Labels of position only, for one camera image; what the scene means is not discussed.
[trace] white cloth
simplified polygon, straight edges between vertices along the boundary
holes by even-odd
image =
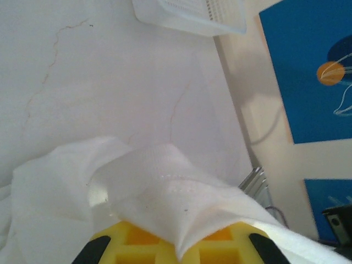
[[[71,263],[93,233],[119,219],[175,244],[179,258],[217,229],[246,221],[266,231],[291,263],[349,263],[283,228],[172,145],[131,151],[105,137],[58,147],[14,171],[11,208],[0,263]]]

